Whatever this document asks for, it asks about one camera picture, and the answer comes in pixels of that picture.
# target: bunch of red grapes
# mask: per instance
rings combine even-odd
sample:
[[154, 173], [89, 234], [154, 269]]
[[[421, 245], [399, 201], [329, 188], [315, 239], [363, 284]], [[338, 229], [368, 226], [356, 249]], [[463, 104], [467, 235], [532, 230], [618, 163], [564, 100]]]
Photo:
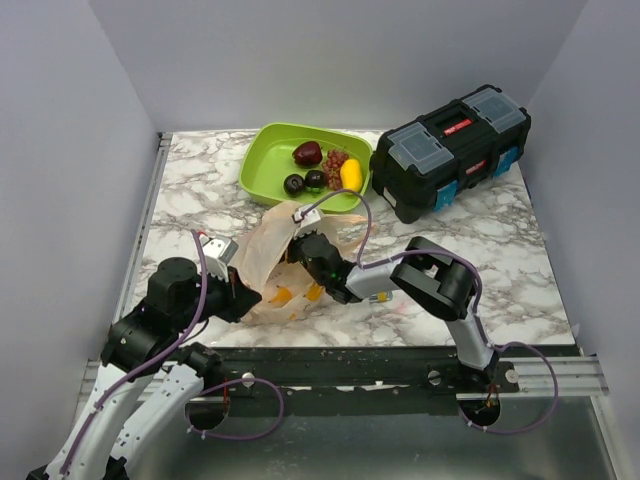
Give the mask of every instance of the bunch of red grapes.
[[327, 174], [327, 185], [331, 190], [340, 190], [342, 180], [340, 180], [340, 167], [347, 161], [349, 154], [341, 150], [329, 150], [327, 160], [322, 164], [322, 170]]

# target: marble pattern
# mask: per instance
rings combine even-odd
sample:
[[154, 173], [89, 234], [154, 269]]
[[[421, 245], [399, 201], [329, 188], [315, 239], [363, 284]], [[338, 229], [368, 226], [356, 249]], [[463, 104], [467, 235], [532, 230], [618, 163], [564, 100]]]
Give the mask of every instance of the marble pattern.
[[[381, 132], [349, 132], [374, 147]], [[144, 248], [134, 302], [148, 277], [170, 256], [197, 258], [190, 228], [237, 237], [260, 222], [266, 207], [253, 203], [237, 179], [256, 131], [174, 135]], [[542, 235], [517, 165], [498, 179], [463, 192], [452, 207], [405, 225], [373, 191], [376, 233], [363, 259], [401, 251], [425, 236], [469, 259], [485, 292], [480, 316], [497, 343], [573, 344]], [[357, 213], [364, 214], [359, 206]], [[212, 346], [451, 345], [444, 322], [403, 293], [384, 304], [333, 303], [326, 295], [306, 318], [278, 325], [229, 325], [212, 318], [198, 340]]]

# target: blue latch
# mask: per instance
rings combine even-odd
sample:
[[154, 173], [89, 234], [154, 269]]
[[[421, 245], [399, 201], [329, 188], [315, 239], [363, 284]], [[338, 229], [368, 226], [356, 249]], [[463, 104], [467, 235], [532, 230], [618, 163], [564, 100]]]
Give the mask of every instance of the blue latch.
[[436, 206], [433, 208], [434, 212], [442, 210], [447, 205], [453, 205], [453, 197], [456, 196], [458, 191], [458, 181], [454, 180], [448, 185], [438, 189], [438, 198], [436, 198]]
[[500, 160], [498, 160], [498, 168], [496, 168], [493, 176], [499, 177], [504, 172], [508, 172], [513, 161], [518, 158], [518, 152], [520, 152], [520, 149], [518, 147], [511, 147], [509, 150], [500, 155]]

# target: gray wall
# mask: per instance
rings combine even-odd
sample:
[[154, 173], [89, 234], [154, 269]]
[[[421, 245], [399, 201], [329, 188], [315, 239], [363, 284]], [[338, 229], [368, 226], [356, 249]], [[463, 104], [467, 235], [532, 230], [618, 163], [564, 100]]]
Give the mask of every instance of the gray wall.
[[0, 477], [68, 435], [154, 163], [152, 122], [86, 0], [0, 13]]
[[640, 3], [591, 0], [530, 105], [522, 167], [569, 319], [640, 473]]
[[484, 83], [529, 102], [586, 0], [91, 0], [166, 131], [389, 127]]

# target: toolbox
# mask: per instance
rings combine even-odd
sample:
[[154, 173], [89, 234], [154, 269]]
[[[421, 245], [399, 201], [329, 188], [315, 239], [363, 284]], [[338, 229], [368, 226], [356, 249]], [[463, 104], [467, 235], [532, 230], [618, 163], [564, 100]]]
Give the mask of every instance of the toolbox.
[[527, 111], [491, 85], [385, 132], [370, 162], [373, 189], [403, 223], [502, 175], [524, 152]]

